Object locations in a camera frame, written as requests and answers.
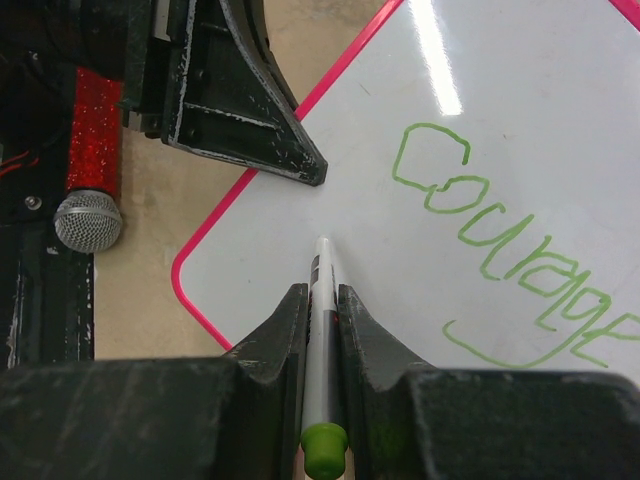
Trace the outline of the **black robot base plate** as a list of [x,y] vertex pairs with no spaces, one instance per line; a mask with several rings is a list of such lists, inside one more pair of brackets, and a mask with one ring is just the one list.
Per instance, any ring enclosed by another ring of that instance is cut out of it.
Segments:
[[94,257],[46,221],[1,227],[1,369],[92,360]]

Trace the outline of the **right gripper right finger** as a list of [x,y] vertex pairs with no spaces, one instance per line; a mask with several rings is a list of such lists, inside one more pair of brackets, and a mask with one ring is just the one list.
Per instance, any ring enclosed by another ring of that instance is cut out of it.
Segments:
[[439,369],[338,289],[359,479],[635,479],[639,391],[615,374]]

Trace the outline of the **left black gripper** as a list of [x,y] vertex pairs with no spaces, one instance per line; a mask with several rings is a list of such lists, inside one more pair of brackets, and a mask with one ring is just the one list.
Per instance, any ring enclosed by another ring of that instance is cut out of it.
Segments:
[[198,156],[318,186],[328,163],[295,115],[262,0],[131,1],[123,126]]

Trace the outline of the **white whiteboard marker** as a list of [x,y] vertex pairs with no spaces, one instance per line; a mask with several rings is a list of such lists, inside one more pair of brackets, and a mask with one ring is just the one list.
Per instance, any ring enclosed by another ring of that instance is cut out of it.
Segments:
[[308,320],[300,432],[304,471],[311,479],[338,479],[346,470],[349,440],[333,249],[325,236],[314,245]]

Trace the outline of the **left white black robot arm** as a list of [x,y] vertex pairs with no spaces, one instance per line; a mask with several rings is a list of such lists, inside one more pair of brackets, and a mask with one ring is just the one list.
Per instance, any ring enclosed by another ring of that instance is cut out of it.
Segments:
[[42,166],[1,183],[5,225],[62,199],[76,71],[120,83],[124,125],[197,156],[318,186],[327,162],[296,118],[260,1],[5,1],[1,143]]

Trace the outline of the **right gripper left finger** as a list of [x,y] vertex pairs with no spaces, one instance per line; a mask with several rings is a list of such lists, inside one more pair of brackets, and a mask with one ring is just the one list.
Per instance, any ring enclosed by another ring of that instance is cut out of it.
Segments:
[[308,287],[219,357],[19,366],[1,377],[5,479],[290,479]]

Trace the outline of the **pink framed whiteboard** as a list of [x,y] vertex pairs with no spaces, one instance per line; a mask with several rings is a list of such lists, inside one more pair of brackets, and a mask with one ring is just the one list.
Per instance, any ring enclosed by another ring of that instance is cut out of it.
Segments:
[[390,1],[299,108],[306,187],[244,173],[178,254],[222,345],[316,239],[336,279],[445,368],[639,376],[639,5]]

